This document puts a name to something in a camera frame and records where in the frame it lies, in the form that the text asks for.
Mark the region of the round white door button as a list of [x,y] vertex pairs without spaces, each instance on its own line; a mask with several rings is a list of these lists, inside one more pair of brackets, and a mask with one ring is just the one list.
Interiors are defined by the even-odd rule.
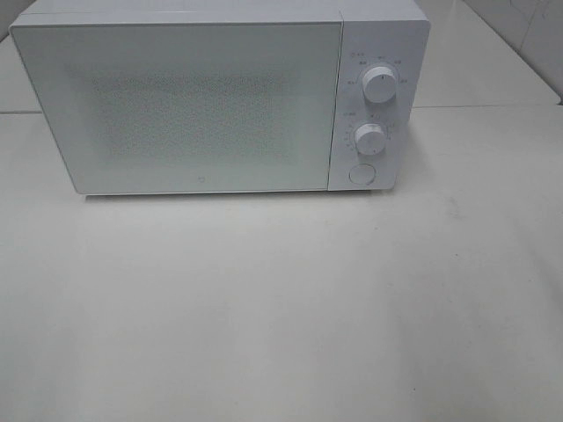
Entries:
[[353,184],[369,186],[375,181],[377,171],[370,164],[358,164],[350,170],[348,176]]

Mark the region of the white microwave knob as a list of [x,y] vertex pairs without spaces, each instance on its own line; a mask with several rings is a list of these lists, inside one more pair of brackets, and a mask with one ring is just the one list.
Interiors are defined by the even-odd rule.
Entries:
[[354,141],[355,147],[361,155],[377,155],[385,149],[386,134],[378,124],[364,124],[355,130]]
[[382,104],[396,95],[398,77],[395,70],[386,64],[377,64],[367,69],[362,76],[362,92],[372,104]]

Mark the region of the white microwave oven body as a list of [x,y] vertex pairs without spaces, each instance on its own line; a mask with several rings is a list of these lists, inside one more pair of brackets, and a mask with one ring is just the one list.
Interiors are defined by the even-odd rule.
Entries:
[[[428,18],[413,1],[37,1],[15,19],[10,33],[13,38],[17,27],[43,26],[323,23],[337,23],[341,30],[326,188],[224,193],[390,189],[396,181],[430,32]],[[363,95],[362,76],[381,63],[396,72],[396,95],[372,104]],[[365,156],[355,147],[354,133],[369,123],[384,129],[386,146],[377,155]],[[371,185],[349,180],[350,170],[358,164],[376,169]]]

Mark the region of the white microwave door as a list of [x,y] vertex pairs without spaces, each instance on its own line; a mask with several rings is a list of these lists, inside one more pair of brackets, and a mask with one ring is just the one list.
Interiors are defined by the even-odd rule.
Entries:
[[17,27],[82,194],[323,190],[340,25]]

